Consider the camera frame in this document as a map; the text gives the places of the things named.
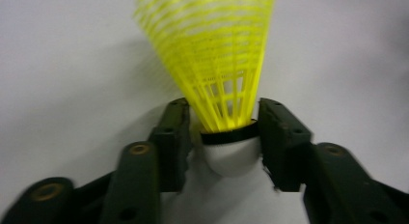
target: yellow shuttlecock skirt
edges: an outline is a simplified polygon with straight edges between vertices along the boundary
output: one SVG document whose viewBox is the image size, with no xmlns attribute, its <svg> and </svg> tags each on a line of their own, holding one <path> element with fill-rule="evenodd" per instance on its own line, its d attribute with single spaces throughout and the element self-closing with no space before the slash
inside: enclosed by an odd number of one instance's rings
<svg viewBox="0 0 409 224">
<path fill-rule="evenodd" d="M 137 0 L 137 23 L 207 132 L 250 124 L 273 2 Z"/>
</svg>

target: shuttlecock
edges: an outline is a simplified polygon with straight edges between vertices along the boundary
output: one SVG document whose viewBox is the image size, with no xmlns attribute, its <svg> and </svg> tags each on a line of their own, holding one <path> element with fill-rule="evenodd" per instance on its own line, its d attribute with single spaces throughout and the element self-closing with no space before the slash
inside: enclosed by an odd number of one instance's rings
<svg viewBox="0 0 409 224">
<path fill-rule="evenodd" d="M 274 0 L 137 0 L 135 19 L 199 117 L 208 165 L 258 161 L 252 120 Z"/>
</svg>

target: white surface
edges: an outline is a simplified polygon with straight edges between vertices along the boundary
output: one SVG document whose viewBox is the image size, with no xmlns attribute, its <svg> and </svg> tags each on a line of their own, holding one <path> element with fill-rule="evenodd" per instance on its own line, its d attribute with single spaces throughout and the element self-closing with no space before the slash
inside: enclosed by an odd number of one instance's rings
<svg viewBox="0 0 409 224">
<path fill-rule="evenodd" d="M 259 85 L 371 175 L 409 188 L 409 0 L 277 0 Z M 0 211 L 46 177 L 81 185 L 180 96 L 133 0 L 0 0 Z M 164 223 L 307 223 L 260 170 L 221 179 L 192 155 Z"/>
<path fill-rule="evenodd" d="M 254 169 L 259 162 L 259 137 L 222 145 L 203 145 L 207 165 L 220 176 L 235 178 Z"/>
</svg>

